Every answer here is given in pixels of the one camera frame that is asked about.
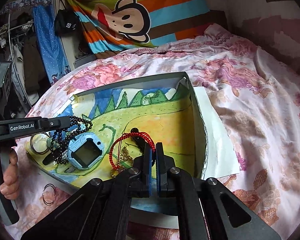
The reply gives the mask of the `floral pink bedsheet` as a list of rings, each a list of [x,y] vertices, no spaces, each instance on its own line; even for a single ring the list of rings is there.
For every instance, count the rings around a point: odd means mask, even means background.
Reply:
[[[253,42],[213,24],[203,36],[124,51],[53,85],[29,116],[52,117],[73,94],[186,72],[203,87],[234,145],[239,174],[222,183],[282,239],[300,236],[300,76]]]

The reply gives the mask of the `striped monkey blanket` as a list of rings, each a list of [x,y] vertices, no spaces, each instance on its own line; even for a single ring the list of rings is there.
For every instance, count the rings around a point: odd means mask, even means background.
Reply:
[[[202,35],[205,0],[68,0],[93,54],[153,48]]]

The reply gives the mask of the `blue dotted wardrobe curtain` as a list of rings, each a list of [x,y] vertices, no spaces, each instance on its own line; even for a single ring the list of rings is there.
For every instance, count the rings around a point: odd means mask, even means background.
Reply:
[[[39,51],[50,84],[71,72],[60,38],[55,35],[53,0],[16,0],[5,4],[0,14],[32,9]]]

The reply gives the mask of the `hanging clothes in wardrobe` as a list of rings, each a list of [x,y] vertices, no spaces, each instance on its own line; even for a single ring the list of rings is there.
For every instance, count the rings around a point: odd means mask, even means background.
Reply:
[[[33,17],[0,16],[0,62],[10,62],[5,118],[25,116],[51,87],[39,52]]]

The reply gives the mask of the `black hair clip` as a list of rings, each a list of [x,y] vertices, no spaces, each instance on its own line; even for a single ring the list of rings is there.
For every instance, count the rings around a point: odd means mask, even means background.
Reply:
[[[136,127],[134,127],[130,130],[130,132],[131,133],[139,133],[139,130]],[[134,136],[134,137],[132,137],[132,140],[135,142],[135,144],[138,147],[138,149],[140,150],[140,152],[142,154],[144,154],[146,141],[140,136]]]

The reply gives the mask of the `dinosaur drawing paper liner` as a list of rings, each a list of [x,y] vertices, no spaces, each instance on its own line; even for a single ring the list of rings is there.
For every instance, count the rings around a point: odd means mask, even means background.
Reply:
[[[44,165],[49,155],[47,135],[35,135],[25,145],[28,156],[47,174],[61,182],[81,188],[92,178],[111,179],[109,150],[123,133],[136,127],[154,142],[162,142],[164,153],[174,159],[177,167],[194,173],[195,139],[192,100],[185,78],[168,84],[161,80],[150,89],[113,88],[83,96],[74,96],[60,116],[74,115],[92,122],[91,132],[104,144],[104,157],[88,170],[79,170],[71,163],[54,161]]]

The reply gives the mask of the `black cap hanging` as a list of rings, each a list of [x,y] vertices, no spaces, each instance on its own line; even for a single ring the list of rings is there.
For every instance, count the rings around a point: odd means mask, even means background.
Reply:
[[[76,30],[79,23],[79,17],[70,9],[61,9],[57,12],[54,21],[54,30],[56,36],[62,36]]]

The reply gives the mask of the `blue kids smartwatch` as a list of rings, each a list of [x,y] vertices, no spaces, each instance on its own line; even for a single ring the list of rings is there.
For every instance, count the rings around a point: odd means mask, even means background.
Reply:
[[[105,154],[104,144],[93,132],[76,135],[69,142],[68,161],[79,170],[88,170]]]

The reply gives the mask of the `white paper sheet under tray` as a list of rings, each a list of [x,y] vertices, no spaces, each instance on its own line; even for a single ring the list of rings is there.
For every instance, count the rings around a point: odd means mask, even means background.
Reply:
[[[193,90],[205,134],[205,155],[202,160],[197,160],[198,178],[222,178],[239,173],[233,144],[205,88],[195,87]]]

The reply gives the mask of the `red cord gold pendant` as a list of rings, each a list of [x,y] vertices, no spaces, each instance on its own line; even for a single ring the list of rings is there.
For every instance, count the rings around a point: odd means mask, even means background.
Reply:
[[[127,147],[122,146],[124,140],[132,139],[134,136],[142,137],[146,141],[146,145],[148,145],[152,151],[155,150],[154,141],[148,133],[140,131],[139,133],[123,133],[121,137],[113,142],[109,150],[109,162],[112,167],[110,172],[111,178],[115,178],[119,173],[128,169],[126,162],[130,162],[132,165],[134,164],[134,159],[130,156]]]

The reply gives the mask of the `thin silver bangle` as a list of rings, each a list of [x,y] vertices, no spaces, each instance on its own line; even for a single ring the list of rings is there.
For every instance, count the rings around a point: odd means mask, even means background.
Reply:
[[[49,183],[46,184],[42,191],[42,201],[45,205],[51,206],[56,201],[56,187]]]

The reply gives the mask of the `grey tray box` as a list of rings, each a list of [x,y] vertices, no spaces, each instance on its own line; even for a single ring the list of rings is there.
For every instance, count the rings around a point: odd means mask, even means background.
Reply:
[[[54,117],[73,115],[92,122],[91,132],[103,145],[103,154],[89,169],[57,164],[48,159],[47,136],[26,143],[27,156],[43,172],[69,189],[79,189],[92,178],[109,180],[112,165],[131,168],[141,155],[130,138],[116,140],[133,128],[163,144],[177,167],[202,178],[206,170],[206,127],[198,99],[185,73],[159,74],[98,88],[85,88],[52,110]]]

